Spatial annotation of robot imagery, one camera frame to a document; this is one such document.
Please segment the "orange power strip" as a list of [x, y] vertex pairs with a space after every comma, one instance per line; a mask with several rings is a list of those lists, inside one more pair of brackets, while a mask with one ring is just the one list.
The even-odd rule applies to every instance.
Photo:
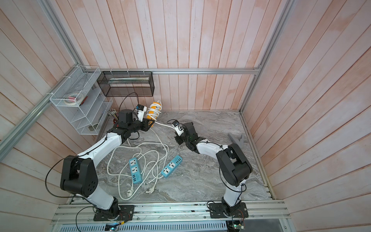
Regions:
[[161, 101], [154, 101], [148, 108], [146, 112], [146, 118], [157, 121], [157, 118], [161, 114], [162, 103]]

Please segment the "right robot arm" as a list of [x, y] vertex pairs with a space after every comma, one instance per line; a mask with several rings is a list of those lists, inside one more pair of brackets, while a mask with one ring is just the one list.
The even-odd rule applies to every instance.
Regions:
[[246, 180], [253, 171], [251, 163], [246, 158], [238, 144], [219, 145], [206, 138], [198, 136], [192, 122], [181, 124], [178, 121], [171, 123], [176, 131], [175, 140], [179, 145], [197, 153], [217, 159], [219, 174], [226, 192], [222, 204], [227, 209], [237, 207], [241, 202], [241, 194], [246, 191]]

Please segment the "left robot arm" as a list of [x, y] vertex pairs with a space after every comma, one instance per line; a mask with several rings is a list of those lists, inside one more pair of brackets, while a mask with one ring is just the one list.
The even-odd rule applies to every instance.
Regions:
[[122, 110], [107, 134], [91, 148], [63, 161], [60, 188], [83, 197], [103, 211], [118, 211], [118, 201], [99, 186], [96, 167], [115, 148], [128, 140], [133, 133], [148, 131], [153, 119], [144, 117], [140, 110]]

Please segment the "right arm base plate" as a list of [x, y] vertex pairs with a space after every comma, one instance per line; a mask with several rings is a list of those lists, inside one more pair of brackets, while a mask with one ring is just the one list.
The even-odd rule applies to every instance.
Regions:
[[249, 217], [246, 204], [239, 202], [236, 206], [230, 207], [225, 203], [208, 202], [207, 208], [211, 218], [241, 218]]

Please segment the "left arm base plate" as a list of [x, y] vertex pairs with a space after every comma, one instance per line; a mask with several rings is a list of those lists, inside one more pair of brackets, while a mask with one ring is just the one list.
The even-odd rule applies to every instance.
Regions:
[[130, 221], [134, 213], [134, 205], [117, 205], [108, 210], [96, 209], [93, 221]]

